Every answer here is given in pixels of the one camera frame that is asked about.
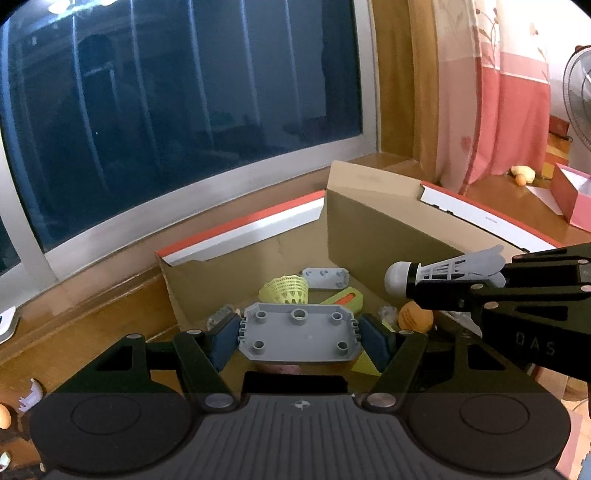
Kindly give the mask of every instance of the screw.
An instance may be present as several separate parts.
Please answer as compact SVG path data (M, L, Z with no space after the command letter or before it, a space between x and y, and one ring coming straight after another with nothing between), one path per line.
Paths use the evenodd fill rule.
M372 393L368 396L367 402L375 408L390 408L396 405L396 397L389 393Z
M212 393L205 398L205 405L209 408L228 408L234 403L234 398L227 393Z

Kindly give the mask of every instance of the wall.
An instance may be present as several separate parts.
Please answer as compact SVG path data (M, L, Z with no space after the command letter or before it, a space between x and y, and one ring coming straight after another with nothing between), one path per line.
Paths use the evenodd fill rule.
M564 107L562 81L564 68L577 45L591 45L591 18L571 0L538 0L536 28L546 40L550 67L550 113L568 120ZM581 143L572 127L570 165L591 173L591 152Z

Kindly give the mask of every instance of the window frame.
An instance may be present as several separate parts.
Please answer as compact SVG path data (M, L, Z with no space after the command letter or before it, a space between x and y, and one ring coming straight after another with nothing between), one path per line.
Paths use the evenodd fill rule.
M114 252L205 210L327 167L334 160L350 161L377 152L377 63L371 2L353 0L353 6L361 87L360 135L267 158L197 181L91 227L45 254L17 193L0 132L0 217L21 259L19 265L0 277L0 311L23 304ZM13 285L19 286L16 296Z

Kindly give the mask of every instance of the fan grille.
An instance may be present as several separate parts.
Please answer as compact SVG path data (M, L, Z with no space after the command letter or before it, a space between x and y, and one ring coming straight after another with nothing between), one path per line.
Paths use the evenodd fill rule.
M571 56L564 70L564 105L574 131L591 150L591 48Z

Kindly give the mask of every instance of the pink box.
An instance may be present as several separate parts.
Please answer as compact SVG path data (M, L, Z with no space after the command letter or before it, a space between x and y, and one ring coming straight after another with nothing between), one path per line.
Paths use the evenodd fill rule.
M556 164L550 191L568 222L591 232L591 175Z

